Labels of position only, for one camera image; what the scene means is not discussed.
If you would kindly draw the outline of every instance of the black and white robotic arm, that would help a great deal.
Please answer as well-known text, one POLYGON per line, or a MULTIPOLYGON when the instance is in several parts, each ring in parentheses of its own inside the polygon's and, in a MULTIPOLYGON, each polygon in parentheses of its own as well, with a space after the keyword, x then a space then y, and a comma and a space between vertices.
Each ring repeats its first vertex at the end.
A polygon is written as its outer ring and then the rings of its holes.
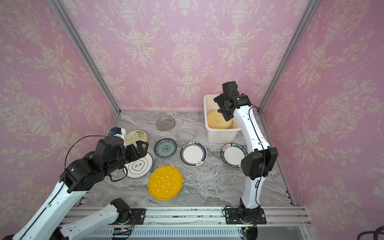
MULTIPOLYGON (((242 160, 246 176, 244 194, 238 212, 245 223, 253 222, 261 215, 259 197, 262 185, 276 158, 276 148, 271 148, 263 137, 247 95, 240 95, 235 82, 223 84, 223 94, 216 97, 219 112, 226 121, 235 118, 244 134, 248 155, 242 160)), ((148 143, 137 141, 125 146, 125 129, 112 128, 110 136, 99 140, 95 151, 72 162, 61 174, 53 192, 32 219, 12 240, 79 240, 108 224, 125 224, 131 217, 130 207, 122 199, 115 199, 102 210, 79 221, 58 227, 72 206, 94 184, 103 181, 125 164, 145 157, 148 143)))

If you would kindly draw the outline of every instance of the yellow plate in bin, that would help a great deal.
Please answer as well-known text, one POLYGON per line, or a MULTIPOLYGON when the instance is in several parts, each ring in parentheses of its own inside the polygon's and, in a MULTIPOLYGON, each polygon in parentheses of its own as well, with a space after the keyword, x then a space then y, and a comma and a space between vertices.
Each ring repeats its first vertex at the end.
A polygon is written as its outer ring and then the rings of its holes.
POLYGON ((207 115, 207 123, 210 128, 214 129, 227 129, 231 126, 233 119, 226 121, 223 114, 214 110, 207 115))
POLYGON ((169 200, 175 197, 183 186, 180 170, 173 166, 162 166, 149 177, 149 193, 157 200, 169 200))

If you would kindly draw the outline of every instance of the gray marble surface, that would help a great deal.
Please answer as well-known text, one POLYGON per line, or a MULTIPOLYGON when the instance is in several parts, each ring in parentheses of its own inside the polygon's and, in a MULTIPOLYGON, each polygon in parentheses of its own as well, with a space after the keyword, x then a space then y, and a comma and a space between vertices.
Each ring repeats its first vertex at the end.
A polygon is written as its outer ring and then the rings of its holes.
MULTIPOLYGON (((167 112, 176 120, 176 126, 167 131, 160 131, 156 127, 156 119, 162 113, 157 112, 125 112, 122 114, 119 127, 127 132, 140 129, 149 135, 148 153, 153 158, 150 172, 138 179, 124 178, 119 182, 104 181, 94 185, 85 202, 85 206, 101 207, 109 204, 115 198, 121 197, 130 206, 219 206, 238 205, 244 191, 245 175, 241 169, 226 166, 220 159, 220 150, 224 143, 209 143, 207 141, 203 112, 167 112), (179 158, 180 147, 184 144, 176 138, 177 129, 183 124, 196 126, 199 131, 194 141, 205 145, 208 151, 207 160, 198 167, 189 167, 179 158), (154 144, 162 138, 174 139, 177 151, 169 158, 160 158, 154 153, 154 144), (178 168, 183 175, 183 187, 179 194, 168 201, 158 201, 148 191, 149 176, 163 165, 178 168)), ((260 118, 257 122, 265 138, 267 135, 260 118)), ((245 139, 240 131, 235 143, 246 147, 245 139)), ((120 178, 123 172, 114 172, 114 179, 120 178)), ((274 168, 263 184, 260 197, 261 205, 289 205, 280 173, 274 168)))

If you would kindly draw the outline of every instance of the white bin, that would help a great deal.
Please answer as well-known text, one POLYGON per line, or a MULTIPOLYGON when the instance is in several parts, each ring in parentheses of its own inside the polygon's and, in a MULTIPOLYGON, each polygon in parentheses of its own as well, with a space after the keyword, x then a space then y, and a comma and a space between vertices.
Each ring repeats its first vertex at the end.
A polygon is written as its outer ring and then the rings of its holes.
POLYGON ((207 139, 208 142, 212 143, 229 143, 233 142, 236 134, 240 131, 240 126, 236 119, 233 118, 233 123, 227 129, 214 129, 210 128, 207 123, 207 115, 214 111, 218 110, 219 107, 215 103, 214 98, 219 94, 210 94, 204 96, 204 119, 205 119, 205 128, 207 129, 207 139))

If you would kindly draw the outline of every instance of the damask wallpaper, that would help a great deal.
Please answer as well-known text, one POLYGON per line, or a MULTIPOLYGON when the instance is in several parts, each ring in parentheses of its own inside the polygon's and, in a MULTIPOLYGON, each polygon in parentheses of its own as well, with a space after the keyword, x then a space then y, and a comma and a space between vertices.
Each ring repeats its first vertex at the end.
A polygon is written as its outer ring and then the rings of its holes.
POLYGON ((121 109, 260 104, 307 0, 61 0, 121 109))
MULTIPOLYGON (((116 115, 46 0, 0 1, 0 238, 40 208, 80 137, 116 115)), ((94 149, 84 139, 68 162, 94 149)))
POLYGON ((320 240, 384 225, 383 8, 321 1, 264 113, 320 240))

